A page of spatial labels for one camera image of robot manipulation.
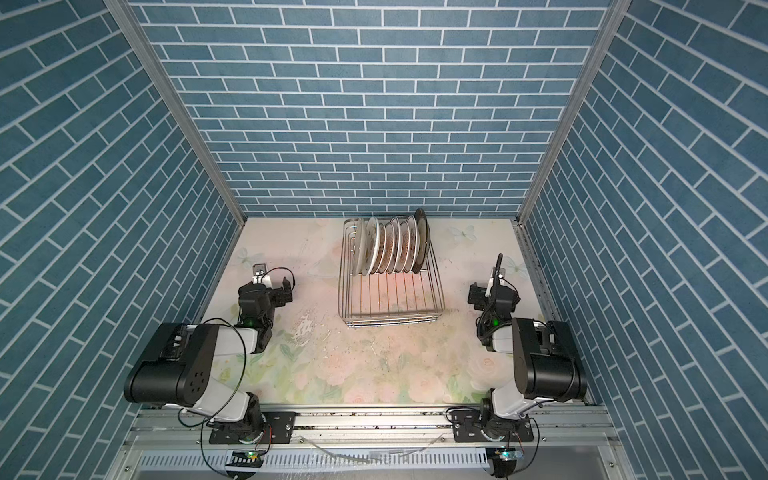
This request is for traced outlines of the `dark patterned rim plate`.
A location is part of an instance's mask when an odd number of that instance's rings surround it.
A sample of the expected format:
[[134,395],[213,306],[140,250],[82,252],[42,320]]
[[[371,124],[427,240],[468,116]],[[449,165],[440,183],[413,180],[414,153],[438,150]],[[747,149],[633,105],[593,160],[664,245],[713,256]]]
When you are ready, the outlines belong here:
[[422,208],[417,208],[414,214],[418,233],[417,249],[414,264],[411,272],[418,274],[426,261],[427,252],[430,246],[430,230],[426,212]]

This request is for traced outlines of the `plain grey white plate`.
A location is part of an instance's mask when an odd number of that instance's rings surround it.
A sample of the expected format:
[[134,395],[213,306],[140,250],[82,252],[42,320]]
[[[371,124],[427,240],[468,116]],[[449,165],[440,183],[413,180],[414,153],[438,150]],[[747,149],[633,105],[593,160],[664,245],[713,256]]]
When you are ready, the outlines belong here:
[[367,244],[366,219],[358,218],[355,223],[355,246],[352,273],[358,275],[365,263],[365,248]]

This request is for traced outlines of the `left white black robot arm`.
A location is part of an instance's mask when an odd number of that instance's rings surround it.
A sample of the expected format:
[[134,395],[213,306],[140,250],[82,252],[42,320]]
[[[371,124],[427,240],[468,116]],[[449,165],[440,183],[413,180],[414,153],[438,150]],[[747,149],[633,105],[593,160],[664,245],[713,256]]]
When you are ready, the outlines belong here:
[[256,394],[214,379],[217,357],[261,354],[272,337],[275,310],[293,300],[295,281],[277,285],[269,270],[238,289],[238,318],[212,318],[198,325],[163,323],[155,331],[124,384],[136,404],[175,405],[198,415],[210,428],[212,445],[287,444],[294,412],[265,413]]

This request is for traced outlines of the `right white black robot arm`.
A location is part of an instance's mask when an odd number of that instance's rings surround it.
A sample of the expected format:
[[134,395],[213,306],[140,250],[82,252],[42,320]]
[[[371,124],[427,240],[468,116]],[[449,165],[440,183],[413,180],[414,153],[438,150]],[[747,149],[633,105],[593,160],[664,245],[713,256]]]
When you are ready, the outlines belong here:
[[510,382],[489,390],[476,427],[491,441],[532,437],[528,415],[548,403],[583,400],[587,373],[570,326],[515,317],[520,302],[516,288],[501,278],[489,286],[469,286],[467,302],[480,312],[476,336],[490,352],[512,356]]

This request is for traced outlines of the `patterned brown white plate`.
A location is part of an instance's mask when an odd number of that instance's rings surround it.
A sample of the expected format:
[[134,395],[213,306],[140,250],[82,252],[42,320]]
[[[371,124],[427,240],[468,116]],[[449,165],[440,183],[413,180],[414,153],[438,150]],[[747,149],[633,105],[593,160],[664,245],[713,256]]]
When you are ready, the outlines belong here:
[[410,273],[413,264],[415,262],[416,255],[416,220],[413,215],[407,217],[407,219],[401,224],[404,228],[403,237],[403,266],[401,271],[403,273]]

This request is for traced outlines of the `red rim white plate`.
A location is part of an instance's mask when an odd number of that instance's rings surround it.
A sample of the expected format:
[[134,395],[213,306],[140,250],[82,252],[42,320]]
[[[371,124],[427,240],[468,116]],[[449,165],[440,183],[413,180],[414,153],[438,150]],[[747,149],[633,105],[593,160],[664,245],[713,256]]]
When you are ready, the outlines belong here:
[[394,255],[394,244],[395,244],[395,225],[394,220],[391,219],[384,227],[384,233],[385,233],[385,240],[384,240],[384,250],[381,254],[381,261],[379,264],[378,272],[380,274],[387,273],[389,270],[389,265],[392,261],[392,257]]

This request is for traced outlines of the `strawberry print blue rim plate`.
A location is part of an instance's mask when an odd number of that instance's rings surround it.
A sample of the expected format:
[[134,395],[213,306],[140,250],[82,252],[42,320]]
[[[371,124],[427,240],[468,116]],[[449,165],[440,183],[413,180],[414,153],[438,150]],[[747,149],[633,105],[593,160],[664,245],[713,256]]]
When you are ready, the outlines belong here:
[[371,275],[376,267],[376,262],[379,256],[380,247],[380,222],[376,217],[371,217],[366,225],[367,229],[367,246],[366,246],[366,259],[364,264],[363,273],[365,275]]

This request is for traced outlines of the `right green circuit board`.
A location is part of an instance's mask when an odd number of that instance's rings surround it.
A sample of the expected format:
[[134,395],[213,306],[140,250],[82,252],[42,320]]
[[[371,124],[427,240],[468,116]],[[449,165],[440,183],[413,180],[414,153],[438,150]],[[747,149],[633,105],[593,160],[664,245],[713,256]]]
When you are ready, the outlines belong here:
[[487,448],[486,455],[494,470],[514,470],[524,459],[524,452],[512,447]]

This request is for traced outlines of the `green circuit board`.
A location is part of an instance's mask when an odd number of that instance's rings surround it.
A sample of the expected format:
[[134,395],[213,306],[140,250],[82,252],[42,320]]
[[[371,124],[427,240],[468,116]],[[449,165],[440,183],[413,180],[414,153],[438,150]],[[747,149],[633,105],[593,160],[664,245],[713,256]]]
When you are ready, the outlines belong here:
[[524,452],[512,447],[487,448],[486,455],[494,470],[514,470],[524,459]]
[[226,463],[227,470],[236,468],[261,468],[264,463],[264,454],[259,451],[235,451]]

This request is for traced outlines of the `left green circuit board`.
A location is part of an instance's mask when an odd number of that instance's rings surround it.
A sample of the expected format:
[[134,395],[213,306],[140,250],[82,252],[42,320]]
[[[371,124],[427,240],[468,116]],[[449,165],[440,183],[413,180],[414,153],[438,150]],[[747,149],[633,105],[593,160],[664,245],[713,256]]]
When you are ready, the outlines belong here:
[[227,470],[236,468],[261,468],[264,463],[264,454],[259,451],[235,451],[226,463]]

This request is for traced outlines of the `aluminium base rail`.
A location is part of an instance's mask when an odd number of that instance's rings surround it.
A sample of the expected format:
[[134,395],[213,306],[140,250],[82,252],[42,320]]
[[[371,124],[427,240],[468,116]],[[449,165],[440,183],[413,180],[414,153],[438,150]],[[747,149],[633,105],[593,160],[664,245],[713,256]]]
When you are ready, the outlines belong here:
[[[528,441],[459,442],[445,405],[278,406],[296,414],[287,444],[212,445],[211,432],[170,409],[142,411],[109,470],[112,479],[479,478],[629,479],[629,460],[607,411],[548,404],[528,415]],[[524,452],[494,470],[486,449]],[[235,451],[264,454],[261,468],[227,470]]]

